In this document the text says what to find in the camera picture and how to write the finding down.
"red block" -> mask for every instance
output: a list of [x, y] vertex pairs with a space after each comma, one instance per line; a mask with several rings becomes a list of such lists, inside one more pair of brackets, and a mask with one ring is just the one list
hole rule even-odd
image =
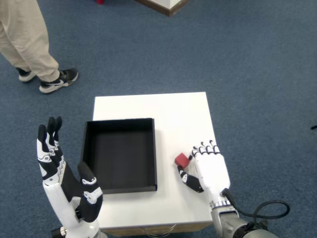
[[183, 153], [179, 154], [175, 158], [175, 164], [180, 165], [183, 168], [186, 168], [189, 164], [190, 160]]

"sneaker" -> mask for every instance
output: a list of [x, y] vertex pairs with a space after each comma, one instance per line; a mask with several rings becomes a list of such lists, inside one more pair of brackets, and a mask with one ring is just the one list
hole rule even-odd
[[41, 81], [40, 91], [42, 93], [51, 93], [56, 91], [61, 87], [67, 87], [78, 77], [78, 71], [74, 68], [63, 70], [60, 72], [60, 75], [57, 80], [53, 82], [43, 82]]
[[16, 69], [19, 71], [19, 80], [24, 83], [31, 81], [36, 76], [36, 74], [33, 73], [32, 71], [26, 72], [21, 68], [16, 68]]

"white table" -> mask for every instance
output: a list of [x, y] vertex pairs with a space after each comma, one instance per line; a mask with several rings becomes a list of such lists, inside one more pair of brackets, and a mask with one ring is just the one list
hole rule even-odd
[[[211, 224], [210, 207], [205, 194], [196, 193], [185, 186], [174, 164], [175, 157], [181, 152], [189, 155], [193, 145], [215, 140], [206, 94], [95, 98], [93, 120], [134, 118], [155, 119], [158, 190], [104, 195], [98, 216], [101, 229], [114, 235], [137, 235], [137, 228], [173, 224], [178, 224], [179, 227], [185, 227], [181, 225], [186, 224], [205, 224], [205, 227]], [[195, 175], [192, 165], [189, 166], [189, 171]], [[116, 229], [131, 229], [131, 232], [113, 232]]]

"black tray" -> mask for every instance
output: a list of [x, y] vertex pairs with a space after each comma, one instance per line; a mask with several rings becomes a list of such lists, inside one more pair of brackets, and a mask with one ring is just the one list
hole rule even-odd
[[156, 191], [154, 119], [86, 122], [82, 160], [104, 194]]

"white robotic hand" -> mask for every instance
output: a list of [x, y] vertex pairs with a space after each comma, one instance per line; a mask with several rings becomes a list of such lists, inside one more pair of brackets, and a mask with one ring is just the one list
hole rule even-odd
[[78, 181], [58, 144], [61, 117], [50, 118], [47, 129], [40, 125], [37, 154], [43, 178], [43, 188], [63, 227], [52, 231], [53, 238], [106, 238], [99, 230], [96, 218], [103, 193], [89, 167], [78, 165]]
[[221, 192], [230, 187], [230, 179], [218, 146], [212, 140], [201, 142], [200, 146], [193, 147], [189, 159], [194, 161], [198, 178], [187, 174], [178, 166], [183, 182], [197, 192], [205, 191], [211, 208], [229, 205], [229, 201]]

